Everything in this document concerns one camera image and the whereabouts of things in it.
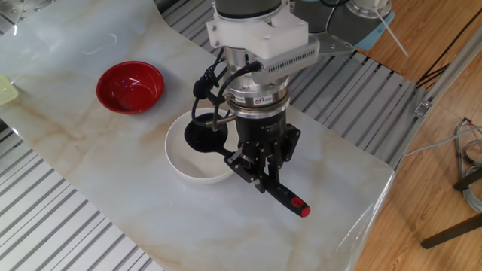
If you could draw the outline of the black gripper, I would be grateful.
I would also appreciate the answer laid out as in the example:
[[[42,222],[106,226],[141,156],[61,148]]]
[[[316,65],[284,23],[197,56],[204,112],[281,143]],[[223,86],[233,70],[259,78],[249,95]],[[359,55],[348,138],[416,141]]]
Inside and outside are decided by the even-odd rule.
[[[289,162],[294,154],[300,138],[300,130],[286,123],[286,113],[263,119],[236,119],[236,130],[239,136],[238,148],[224,158],[224,162],[241,179],[253,184],[260,193],[265,187],[279,183],[279,170],[284,162]],[[243,145],[247,143],[269,142],[270,154],[266,156],[267,174],[263,178],[263,168],[257,161],[243,153]]]

